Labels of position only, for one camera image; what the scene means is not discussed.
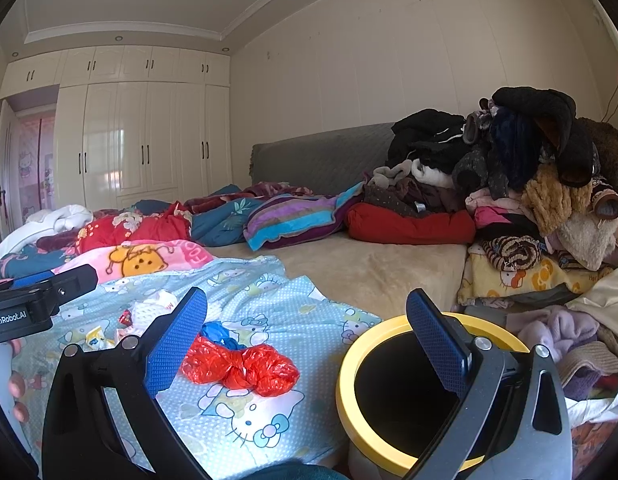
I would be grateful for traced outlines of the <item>person's left hand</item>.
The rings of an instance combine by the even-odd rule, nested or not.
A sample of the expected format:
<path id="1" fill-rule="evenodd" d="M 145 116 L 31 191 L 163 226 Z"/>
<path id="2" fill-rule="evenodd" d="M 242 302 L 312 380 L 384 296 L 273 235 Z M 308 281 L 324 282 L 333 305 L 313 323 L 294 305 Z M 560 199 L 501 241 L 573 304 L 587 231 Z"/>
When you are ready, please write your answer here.
<path id="1" fill-rule="evenodd" d="M 26 392 L 26 385 L 22 375 L 18 374 L 18 372 L 13 372 L 8 381 L 8 387 L 14 397 L 13 415 L 21 424 L 24 424 L 29 419 L 29 412 L 26 405 L 20 401 Z"/>

